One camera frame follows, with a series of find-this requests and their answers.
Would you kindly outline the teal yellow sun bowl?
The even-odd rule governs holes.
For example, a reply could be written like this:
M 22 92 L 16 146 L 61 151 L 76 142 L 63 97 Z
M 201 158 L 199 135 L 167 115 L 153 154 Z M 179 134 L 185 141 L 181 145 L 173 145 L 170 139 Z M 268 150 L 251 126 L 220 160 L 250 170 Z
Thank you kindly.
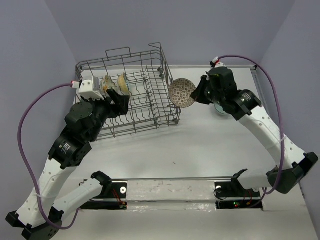
M 129 87 L 129 82 L 127 75 L 125 73 L 122 73 L 118 79 L 117 79 L 117 87 L 119 91 L 123 95 L 129 95 L 130 94 L 130 87 Z

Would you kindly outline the orange flower bowl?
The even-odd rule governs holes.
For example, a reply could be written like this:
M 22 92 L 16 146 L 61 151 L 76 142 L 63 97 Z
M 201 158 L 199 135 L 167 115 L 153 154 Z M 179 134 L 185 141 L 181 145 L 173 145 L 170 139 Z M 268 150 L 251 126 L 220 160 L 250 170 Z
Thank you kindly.
M 105 75 L 100 83 L 100 86 L 102 90 L 106 92 L 109 89 L 114 89 L 116 87 L 116 84 L 112 81 L 109 75 Z

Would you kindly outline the brown patterned bowl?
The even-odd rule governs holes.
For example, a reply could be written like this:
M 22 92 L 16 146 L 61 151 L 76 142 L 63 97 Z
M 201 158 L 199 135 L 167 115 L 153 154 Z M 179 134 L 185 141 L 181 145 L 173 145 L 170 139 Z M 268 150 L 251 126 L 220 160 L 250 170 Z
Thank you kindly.
M 186 78 L 174 80 L 168 88 L 170 101 L 179 108 L 188 108 L 195 103 L 191 94 L 196 90 L 193 82 Z

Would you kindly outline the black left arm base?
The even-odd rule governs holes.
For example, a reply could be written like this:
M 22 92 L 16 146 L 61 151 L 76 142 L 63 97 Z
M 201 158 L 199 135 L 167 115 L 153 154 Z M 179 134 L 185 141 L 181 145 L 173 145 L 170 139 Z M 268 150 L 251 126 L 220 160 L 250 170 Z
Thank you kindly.
M 84 203 L 81 210 L 126 210 L 127 183 L 114 181 L 110 186 L 103 187 L 101 193 Z

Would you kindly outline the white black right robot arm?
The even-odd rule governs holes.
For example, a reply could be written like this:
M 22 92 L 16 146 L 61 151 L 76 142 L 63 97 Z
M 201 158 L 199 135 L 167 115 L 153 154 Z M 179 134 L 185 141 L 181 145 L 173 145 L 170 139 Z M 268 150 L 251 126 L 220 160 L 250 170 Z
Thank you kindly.
M 281 133 L 260 99 L 248 89 L 238 89 L 232 70 L 225 66 L 212 68 L 201 76 L 190 96 L 200 104 L 221 106 L 255 136 L 274 160 L 270 169 L 246 167 L 234 174 L 230 190 L 235 196 L 259 188 L 273 188 L 287 194 L 319 160 L 314 152 L 306 153 Z

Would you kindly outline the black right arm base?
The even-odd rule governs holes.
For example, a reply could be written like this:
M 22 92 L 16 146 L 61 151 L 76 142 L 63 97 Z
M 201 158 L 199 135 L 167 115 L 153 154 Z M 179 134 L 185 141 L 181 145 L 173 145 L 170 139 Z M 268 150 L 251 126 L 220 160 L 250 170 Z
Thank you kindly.
M 231 181 L 216 181 L 213 190 L 218 210 L 263 209 L 262 195 L 253 189 L 244 189 Z

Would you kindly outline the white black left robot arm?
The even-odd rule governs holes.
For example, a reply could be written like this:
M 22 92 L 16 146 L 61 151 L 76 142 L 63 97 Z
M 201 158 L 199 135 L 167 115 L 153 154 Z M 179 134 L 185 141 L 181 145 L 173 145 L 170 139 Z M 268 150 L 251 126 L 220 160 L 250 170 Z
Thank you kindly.
M 8 213 L 6 221 L 14 228 L 22 228 L 26 240 L 50 240 L 69 215 L 77 215 L 79 208 L 95 197 L 104 198 L 112 191 L 112 179 L 101 171 L 93 173 L 77 189 L 58 198 L 65 182 L 91 151 L 107 119 L 126 115 L 130 97 L 109 89 L 99 100 L 74 104 L 65 117 L 66 126 L 52 145 L 39 179 L 31 178 L 34 188 L 16 211 Z

